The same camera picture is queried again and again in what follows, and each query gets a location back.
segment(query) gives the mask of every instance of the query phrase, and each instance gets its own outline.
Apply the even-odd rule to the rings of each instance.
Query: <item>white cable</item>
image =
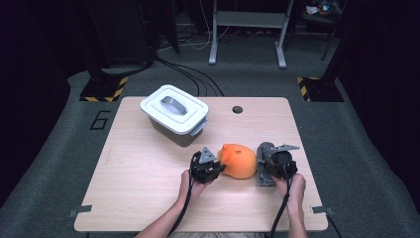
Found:
[[[195,48],[195,47],[193,47],[194,46],[193,44],[191,44],[190,42],[186,41],[193,49],[195,49],[197,51],[203,50],[205,47],[207,47],[207,45],[209,45],[210,39],[211,39],[211,36],[210,36],[210,27],[209,27],[209,24],[207,23],[206,15],[204,14],[202,0],[200,0],[200,6],[201,6],[201,13],[203,14],[204,21],[206,22],[207,32],[208,32],[208,35],[209,35],[209,37],[207,39],[207,43],[204,43],[204,46],[202,48]]]

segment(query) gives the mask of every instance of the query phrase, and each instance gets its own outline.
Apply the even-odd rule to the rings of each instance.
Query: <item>black cable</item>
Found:
[[[179,71],[178,68],[176,68],[175,66],[172,66],[169,63],[166,63],[166,62],[164,62],[162,60],[159,60],[158,58],[157,58],[157,61],[161,62],[162,64],[164,64],[164,65],[166,65],[166,66],[168,66],[168,67],[170,67],[172,69],[175,69],[175,70]],[[191,76],[189,76],[189,75],[185,75],[185,76],[188,77],[189,79],[191,79],[192,82],[194,82],[195,86],[197,87],[197,96],[199,96],[200,95],[200,86],[198,86],[198,83]]]
[[[174,66],[174,67],[176,68],[176,70],[178,70],[179,72],[181,72],[181,73],[182,73],[182,74],[184,74],[185,76],[188,76],[188,77],[192,78],[193,80],[197,80],[197,81],[201,82],[201,83],[204,85],[204,87],[206,88],[206,96],[208,95],[208,94],[207,94],[207,93],[208,93],[208,88],[207,88],[206,84],[207,84],[208,86],[210,86],[210,87],[211,87],[211,89],[213,89],[214,94],[215,94],[215,95],[217,95],[216,90],[213,88],[213,86],[212,86],[212,85],[210,85],[210,83],[208,83],[208,82],[206,82],[206,81],[204,81],[204,80],[202,80],[202,79],[200,79],[200,78],[198,78],[198,77],[194,76],[193,74],[191,74],[191,73],[187,72],[186,70],[184,70],[184,69],[182,69],[182,68],[179,68],[179,67],[180,67],[180,66],[182,66],[182,65],[178,65],[178,64],[175,64],[175,63],[173,63],[173,62],[166,61],[166,60],[164,60],[164,59],[159,59],[159,60],[163,60],[165,63],[168,63],[168,64],[170,64],[170,65]]]
[[[281,203],[281,207],[280,207],[279,211],[277,212],[277,215],[275,216],[274,222],[272,223],[271,232],[269,233],[270,238],[274,238],[275,228],[277,227],[278,221],[280,220],[280,217],[281,217],[281,215],[284,211],[284,208],[287,205],[287,201],[288,201],[288,198],[290,196],[289,192],[290,192],[291,183],[293,182],[293,177],[289,178],[288,175],[287,175],[287,171],[284,168],[284,166],[281,166],[281,167],[284,170],[284,176],[286,178],[286,184],[287,184],[287,191],[286,191],[286,194],[284,195],[283,202]]]
[[[220,92],[220,94],[222,94],[222,96],[225,96],[225,94],[222,92],[222,90],[220,89],[220,87],[219,87],[219,85],[217,85],[217,83],[213,80],[213,78],[211,78],[209,75],[207,75],[206,73],[204,73],[204,72],[202,72],[202,71],[200,71],[200,70],[197,70],[197,69],[195,69],[195,68],[192,68],[192,67],[189,67],[189,66],[185,66],[185,65],[181,65],[181,64],[176,64],[176,63],[173,63],[173,62],[171,62],[171,64],[172,65],[175,65],[175,66],[180,66],[180,67],[185,67],[185,68],[188,68],[188,69],[190,69],[190,70],[193,70],[193,71],[196,71],[196,72],[198,72],[198,73],[200,73],[200,74],[202,74],[203,76],[205,76],[205,77],[207,77],[211,82],[213,82],[213,84],[217,87],[217,89],[219,90],[219,92]]]
[[[179,223],[181,223],[181,220],[185,214],[186,208],[188,207],[189,199],[191,198],[191,191],[192,191],[193,186],[194,186],[194,181],[191,182],[191,168],[189,168],[188,193],[186,194],[185,202],[182,207],[181,213],[179,214],[178,219],[176,219],[175,224],[173,224],[172,229],[170,229],[167,236],[172,234],[172,232],[178,227]]]
[[[337,234],[339,235],[340,238],[342,238],[339,229],[337,229],[336,224],[334,224],[333,220],[331,219],[330,215],[327,215],[327,219],[331,222],[331,224],[333,225],[334,229],[336,230]]]
[[[174,63],[174,62],[169,62],[169,61],[166,61],[166,60],[164,60],[164,59],[161,59],[161,58],[159,58],[159,57],[157,57],[157,60],[159,60],[160,62],[165,62],[165,63],[168,63],[168,64],[171,64],[171,65],[173,65],[173,66],[176,66],[176,67],[178,67],[178,69],[179,70],[181,70],[182,72],[184,72],[184,73],[186,73],[186,74],[188,74],[188,75],[190,75],[191,77],[194,77],[196,80],[198,80],[198,81],[200,81],[201,83],[203,83],[204,84],[204,86],[205,86],[205,84],[207,84],[208,86],[210,86],[211,87],[211,89],[213,90],[213,92],[215,93],[215,95],[217,96],[217,92],[216,92],[216,90],[214,89],[214,87],[210,84],[210,83],[208,83],[208,82],[206,82],[206,81],[204,81],[204,80],[202,80],[202,79],[200,79],[200,78],[198,78],[198,77],[196,77],[196,76],[194,76],[194,75],[192,75],[191,73],[189,73],[189,72],[187,72],[186,70],[183,70],[183,69],[181,69],[180,67],[184,67],[184,68],[187,68],[187,69],[190,69],[190,70],[193,70],[193,71],[195,71],[195,72],[198,72],[198,73],[200,73],[200,74],[202,74],[203,76],[205,76],[205,77],[207,77],[211,82],[213,82],[213,84],[217,87],[217,89],[218,89],[218,91],[220,92],[220,94],[222,95],[222,96],[225,96],[225,94],[223,93],[223,91],[220,89],[220,87],[219,87],[219,85],[209,76],[209,75],[207,75],[206,73],[204,73],[204,72],[202,72],[202,71],[200,71],[200,70],[197,70],[197,69],[195,69],[195,68],[192,68],[192,67],[189,67],[189,66],[185,66],[185,65],[181,65],[181,64],[177,64],[177,63]]]

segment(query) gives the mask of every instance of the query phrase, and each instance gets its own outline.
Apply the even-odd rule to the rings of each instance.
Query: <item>wooden table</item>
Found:
[[[217,156],[223,144],[241,144],[257,151],[262,142],[288,144],[299,173],[306,178],[303,201],[308,231],[324,230],[324,213],[311,206],[322,205],[296,124],[285,98],[200,97],[209,106],[209,124],[189,146],[181,148],[156,131],[140,109],[145,97],[125,97],[111,127],[79,213],[77,231],[141,231],[176,200],[181,173],[192,155],[207,147]],[[241,114],[234,106],[243,107]],[[220,175],[188,206],[178,232],[269,231],[281,198],[276,187],[257,186],[256,177],[235,179]],[[288,230],[284,211],[277,230]]]

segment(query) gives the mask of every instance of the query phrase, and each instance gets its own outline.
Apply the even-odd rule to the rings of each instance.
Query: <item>yellow black warning tape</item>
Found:
[[[99,102],[99,101],[116,101],[120,97],[121,93],[123,92],[123,88],[126,85],[128,77],[124,77],[121,79],[120,83],[118,84],[118,88],[115,91],[112,97],[83,97],[80,96],[80,101],[90,101],[90,102]]]
[[[302,93],[303,99],[305,101],[311,101],[311,98],[309,98],[308,95],[308,90],[306,89],[306,86],[303,83],[303,79],[319,80],[319,77],[297,77],[297,83],[299,83],[300,92]]]

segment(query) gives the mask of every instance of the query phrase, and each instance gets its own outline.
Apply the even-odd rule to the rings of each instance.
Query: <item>human hand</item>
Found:
[[[278,187],[278,191],[281,197],[284,197],[287,193],[287,182],[282,178],[272,177],[275,184]],[[291,183],[289,191],[289,199],[287,201],[287,210],[290,212],[300,213],[302,209],[303,197],[306,188],[306,179],[301,174],[293,176],[293,182]]]
[[[195,182],[192,186],[191,196],[189,202],[194,202],[200,196],[201,192],[209,185],[212,181],[206,183]],[[179,186],[179,194],[177,202],[184,203],[189,189],[189,170],[185,170],[181,175],[181,184]]]

